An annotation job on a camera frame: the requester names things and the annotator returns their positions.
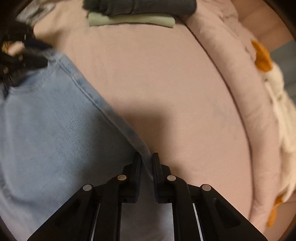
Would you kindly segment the light blue denim pants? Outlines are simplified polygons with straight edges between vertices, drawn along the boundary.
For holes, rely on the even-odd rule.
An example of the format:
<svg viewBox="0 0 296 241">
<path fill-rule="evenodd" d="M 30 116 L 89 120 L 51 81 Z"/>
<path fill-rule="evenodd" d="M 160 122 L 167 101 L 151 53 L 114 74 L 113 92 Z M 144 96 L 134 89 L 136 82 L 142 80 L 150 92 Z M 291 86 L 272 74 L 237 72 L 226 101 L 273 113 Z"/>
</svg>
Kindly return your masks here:
<svg viewBox="0 0 296 241">
<path fill-rule="evenodd" d="M 34 54 L 47 67 L 1 87 L 1 218 L 11 234 L 27 240 L 83 185 L 106 183 L 140 153 L 139 200 L 123 206 L 121 239 L 173 240 L 171 207 L 154 198 L 146 143 L 66 55 Z"/>
</svg>

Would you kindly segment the folded dark denim pants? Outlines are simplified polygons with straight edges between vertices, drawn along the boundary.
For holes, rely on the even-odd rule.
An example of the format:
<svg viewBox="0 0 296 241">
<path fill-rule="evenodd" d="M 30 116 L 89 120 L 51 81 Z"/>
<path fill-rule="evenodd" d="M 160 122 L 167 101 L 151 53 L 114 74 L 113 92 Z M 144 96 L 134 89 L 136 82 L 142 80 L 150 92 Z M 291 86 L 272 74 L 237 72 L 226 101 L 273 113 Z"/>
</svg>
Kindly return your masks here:
<svg viewBox="0 0 296 241">
<path fill-rule="evenodd" d="M 83 8 L 107 16 L 123 14 L 190 15 L 197 9 L 196 0 L 84 0 Z"/>
</svg>

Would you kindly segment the pink quilted duvet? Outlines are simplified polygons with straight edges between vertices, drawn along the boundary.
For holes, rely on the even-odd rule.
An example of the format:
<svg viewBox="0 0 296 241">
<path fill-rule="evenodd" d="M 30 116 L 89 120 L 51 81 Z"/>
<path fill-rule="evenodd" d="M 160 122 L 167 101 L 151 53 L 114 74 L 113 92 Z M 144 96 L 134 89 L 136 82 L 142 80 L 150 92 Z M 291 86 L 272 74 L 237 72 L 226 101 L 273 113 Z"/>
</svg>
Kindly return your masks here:
<svg viewBox="0 0 296 241">
<path fill-rule="evenodd" d="M 281 148 L 278 124 L 255 66 L 255 35 L 239 21 L 231 1 L 197 1 L 185 24 L 212 59 L 234 98 L 249 140 L 253 175 L 250 222 L 261 232 L 278 194 Z"/>
</svg>

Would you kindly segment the folded light green garment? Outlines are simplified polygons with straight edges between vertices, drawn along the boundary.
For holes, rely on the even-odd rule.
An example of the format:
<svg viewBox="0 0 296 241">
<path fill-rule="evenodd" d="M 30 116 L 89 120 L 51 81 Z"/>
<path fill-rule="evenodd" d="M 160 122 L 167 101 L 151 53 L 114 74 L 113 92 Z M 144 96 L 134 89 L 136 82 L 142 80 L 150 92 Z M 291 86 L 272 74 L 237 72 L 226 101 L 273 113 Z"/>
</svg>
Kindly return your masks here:
<svg viewBox="0 0 296 241">
<path fill-rule="evenodd" d="M 172 28 L 175 19 L 166 14 L 122 14 L 116 16 L 106 16 L 101 13 L 90 12 L 88 14 L 89 26 L 104 26 L 118 24 L 152 24 Z"/>
</svg>

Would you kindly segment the white goose plush toy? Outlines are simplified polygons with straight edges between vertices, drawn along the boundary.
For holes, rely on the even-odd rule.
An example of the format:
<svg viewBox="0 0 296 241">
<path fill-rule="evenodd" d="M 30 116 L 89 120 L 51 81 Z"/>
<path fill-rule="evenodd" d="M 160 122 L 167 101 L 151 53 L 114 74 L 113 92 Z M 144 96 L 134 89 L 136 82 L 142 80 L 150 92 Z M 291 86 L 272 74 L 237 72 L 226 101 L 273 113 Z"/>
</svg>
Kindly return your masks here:
<svg viewBox="0 0 296 241">
<path fill-rule="evenodd" d="M 260 42 L 252 40 L 251 43 L 256 52 L 255 65 L 271 98 L 280 134 L 280 190 L 267 221 L 267 227 L 272 227 L 278 206 L 287 202 L 295 191 L 295 104 L 285 90 L 283 73 L 269 51 Z"/>
</svg>

